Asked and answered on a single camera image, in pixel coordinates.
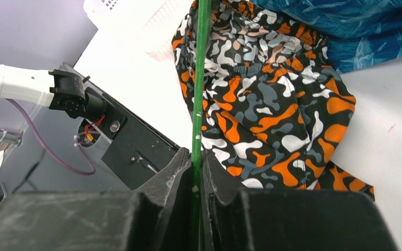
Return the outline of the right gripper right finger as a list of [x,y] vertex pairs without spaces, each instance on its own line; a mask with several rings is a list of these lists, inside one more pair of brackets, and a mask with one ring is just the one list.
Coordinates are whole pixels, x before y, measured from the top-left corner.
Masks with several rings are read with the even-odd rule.
[[213,151],[200,169],[203,250],[397,250],[377,206],[358,192],[251,189]]

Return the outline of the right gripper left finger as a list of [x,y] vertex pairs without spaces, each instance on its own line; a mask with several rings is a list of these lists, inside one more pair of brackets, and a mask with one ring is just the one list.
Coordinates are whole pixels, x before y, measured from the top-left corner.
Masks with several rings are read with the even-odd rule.
[[191,175],[181,148],[133,191],[10,195],[0,203],[0,250],[189,250]]

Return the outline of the camouflage orange black shorts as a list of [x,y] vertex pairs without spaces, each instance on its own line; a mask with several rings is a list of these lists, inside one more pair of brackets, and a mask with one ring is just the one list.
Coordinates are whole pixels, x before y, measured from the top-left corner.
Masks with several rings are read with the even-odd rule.
[[374,188],[331,161],[356,98],[325,35],[249,1],[212,1],[202,86],[202,146],[250,188]]

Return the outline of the white plastic basket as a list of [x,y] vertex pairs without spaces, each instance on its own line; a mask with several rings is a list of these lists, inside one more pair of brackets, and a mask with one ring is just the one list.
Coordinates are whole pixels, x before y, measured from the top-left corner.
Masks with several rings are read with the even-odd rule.
[[137,50],[162,62],[173,60],[172,38],[192,1],[84,1],[98,30],[127,54]]

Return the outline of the green hanger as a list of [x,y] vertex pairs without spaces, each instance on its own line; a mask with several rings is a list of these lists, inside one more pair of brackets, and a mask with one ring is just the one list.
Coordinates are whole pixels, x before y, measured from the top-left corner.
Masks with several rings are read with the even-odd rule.
[[198,23],[196,36],[196,65],[194,80],[194,110],[192,128],[192,198],[189,224],[189,250],[199,250],[200,226],[200,168],[202,166],[202,121],[203,86],[205,74],[206,43],[209,34],[211,1],[198,1]]

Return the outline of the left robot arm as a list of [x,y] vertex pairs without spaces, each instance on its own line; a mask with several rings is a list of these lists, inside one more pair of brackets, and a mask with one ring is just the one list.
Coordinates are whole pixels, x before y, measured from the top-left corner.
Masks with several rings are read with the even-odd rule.
[[107,103],[84,87],[77,74],[63,70],[30,70],[0,64],[0,99],[30,102],[65,111],[73,119],[104,117]]

